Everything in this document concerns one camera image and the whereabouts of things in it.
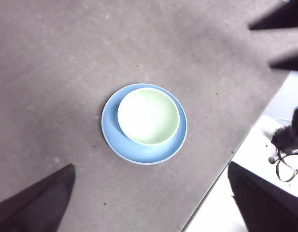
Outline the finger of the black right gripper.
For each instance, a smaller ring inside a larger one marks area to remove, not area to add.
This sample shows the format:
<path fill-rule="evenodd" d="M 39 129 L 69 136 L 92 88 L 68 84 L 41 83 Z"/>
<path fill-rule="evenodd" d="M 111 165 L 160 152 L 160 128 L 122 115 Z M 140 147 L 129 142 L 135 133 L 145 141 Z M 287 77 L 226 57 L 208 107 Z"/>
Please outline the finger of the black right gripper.
<path fill-rule="evenodd" d="M 298 27 L 298 0 L 289 0 L 248 25 L 249 30 Z"/>
<path fill-rule="evenodd" d="M 298 71 L 298 50 L 286 53 L 278 58 L 269 61 L 272 69 Z"/>

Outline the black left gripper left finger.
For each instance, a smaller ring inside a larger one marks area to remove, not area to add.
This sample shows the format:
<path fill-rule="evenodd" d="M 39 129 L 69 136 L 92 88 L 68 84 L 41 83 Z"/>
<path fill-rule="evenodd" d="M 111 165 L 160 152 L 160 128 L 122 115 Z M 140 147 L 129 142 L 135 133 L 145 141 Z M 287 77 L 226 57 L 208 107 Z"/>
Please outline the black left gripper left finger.
<path fill-rule="evenodd" d="M 0 232 L 56 232 L 76 179 L 69 164 L 0 202 Z"/>

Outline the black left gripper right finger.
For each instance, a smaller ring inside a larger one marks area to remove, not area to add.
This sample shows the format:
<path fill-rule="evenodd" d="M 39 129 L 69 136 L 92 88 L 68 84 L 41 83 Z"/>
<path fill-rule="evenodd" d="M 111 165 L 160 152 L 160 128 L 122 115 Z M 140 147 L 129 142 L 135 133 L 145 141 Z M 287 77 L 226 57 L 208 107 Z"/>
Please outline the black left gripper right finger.
<path fill-rule="evenodd" d="M 250 232 L 298 232 L 298 197 L 230 162 L 233 198 Z"/>

